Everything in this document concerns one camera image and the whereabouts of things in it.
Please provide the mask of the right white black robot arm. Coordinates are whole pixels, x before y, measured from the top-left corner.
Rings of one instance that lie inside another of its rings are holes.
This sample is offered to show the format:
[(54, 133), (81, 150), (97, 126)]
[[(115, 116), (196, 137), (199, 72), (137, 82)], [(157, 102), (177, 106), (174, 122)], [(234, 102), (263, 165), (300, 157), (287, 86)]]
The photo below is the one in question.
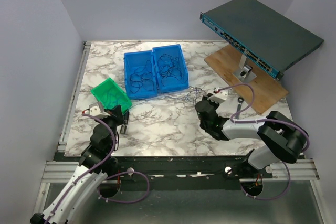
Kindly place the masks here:
[(218, 107), (219, 104), (209, 97), (203, 97), (195, 105), (201, 129), (212, 138), (219, 141), (257, 139), (265, 144), (246, 156), (241, 165), (246, 177), (255, 177), (272, 163), (294, 164), (309, 147), (308, 133), (278, 111), (271, 111), (266, 117), (256, 120), (235, 120), (219, 116)]

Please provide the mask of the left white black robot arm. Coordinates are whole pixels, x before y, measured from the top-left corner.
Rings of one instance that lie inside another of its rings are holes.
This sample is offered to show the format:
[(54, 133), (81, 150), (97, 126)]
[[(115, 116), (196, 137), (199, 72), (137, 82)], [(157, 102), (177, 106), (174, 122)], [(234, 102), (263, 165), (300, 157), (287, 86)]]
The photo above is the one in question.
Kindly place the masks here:
[(98, 105), (91, 105), (82, 115), (98, 122), (90, 144), (82, 152), (74, 173), (60, 194), (42, 213), (33, 214), (30, 223), (71, 223), (78, 208), (95, 188), (103, 180), (112, 179), (118, 171), (118, 161), (112, 153), (117, 149), (117, 128), (124, 122), (121, 106), (101, 111)]

